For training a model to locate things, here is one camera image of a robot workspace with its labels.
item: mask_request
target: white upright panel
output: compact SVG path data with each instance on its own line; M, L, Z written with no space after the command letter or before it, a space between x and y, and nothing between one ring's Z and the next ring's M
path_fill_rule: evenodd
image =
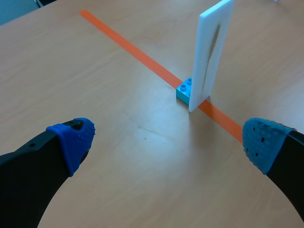
M211 94L233 5L223 0L199 16L189 112Z

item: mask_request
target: wooden table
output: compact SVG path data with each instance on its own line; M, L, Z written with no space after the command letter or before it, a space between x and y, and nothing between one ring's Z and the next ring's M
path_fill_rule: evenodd
M96 125L85 162L41 228L304 227L240 142L189 114L155 73L79 15L88 10L179 79L216 0L58 0L0 27L1 154L49 125ZM211 102L242 125L304 131L304 2L236 0Z

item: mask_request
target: wood grain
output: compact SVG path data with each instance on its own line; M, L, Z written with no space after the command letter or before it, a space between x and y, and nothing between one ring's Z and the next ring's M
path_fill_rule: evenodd
M288 199L201 110L79 16L83 9L181 80L214 0L58 0L0 27L1 154L85 116L92 149L40 228L303 227ZM304 2L237 0L211 101L304 130Z

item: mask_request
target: lego stud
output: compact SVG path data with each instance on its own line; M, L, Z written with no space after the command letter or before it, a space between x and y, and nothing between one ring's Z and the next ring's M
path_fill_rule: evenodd
M186 91L186 85L182 84L181 87L180 87L180 90L181 91Z

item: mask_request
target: orange tape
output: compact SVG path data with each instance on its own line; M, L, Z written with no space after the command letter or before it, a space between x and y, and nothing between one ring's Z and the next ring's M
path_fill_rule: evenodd
M89 11L83 10L79 14L83 16L86 20L88 20L91 24L93 24L97 29L105 33L116 44L121 46L137 60L143 63L146 67L156 73L160 78L162 78L165 82L171 85L174 89L176 89L182 83L182 81L178 79L174 74L172 74L170 71L168 71L166 68L164 68L162 65L160 65L153 59L151 59L139 48L137 48L135 45L123 38L121 35L119 35L113 29L108 27L106 24L101 22ZM219 124L222 128L224 128L227 132L229 132L233 137L235 137L238 141L242 143L242 127L240 125L230 119L227 115L225 115L207 100L199 106L199 109L202 110L213 121Z

